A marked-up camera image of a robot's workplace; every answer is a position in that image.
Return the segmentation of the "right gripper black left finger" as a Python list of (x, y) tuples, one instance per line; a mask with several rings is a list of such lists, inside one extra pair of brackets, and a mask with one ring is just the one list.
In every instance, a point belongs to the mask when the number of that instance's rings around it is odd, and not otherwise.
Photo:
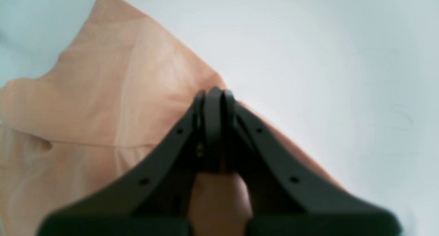
[(187, 218), (197, 173), (221, 173), (224, 91), (200, 91), (185, 115), (136, 167), (52, 213), (39, 236), (191, 236)]

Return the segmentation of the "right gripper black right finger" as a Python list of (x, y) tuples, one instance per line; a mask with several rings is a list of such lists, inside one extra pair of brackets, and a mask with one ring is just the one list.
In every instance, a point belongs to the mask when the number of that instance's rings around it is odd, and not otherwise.
[(227, 136), (246, 183), (253, 218), (248, 236), (398, 236), (396, 216), (307, 168), (252, 112), (224, 91)]

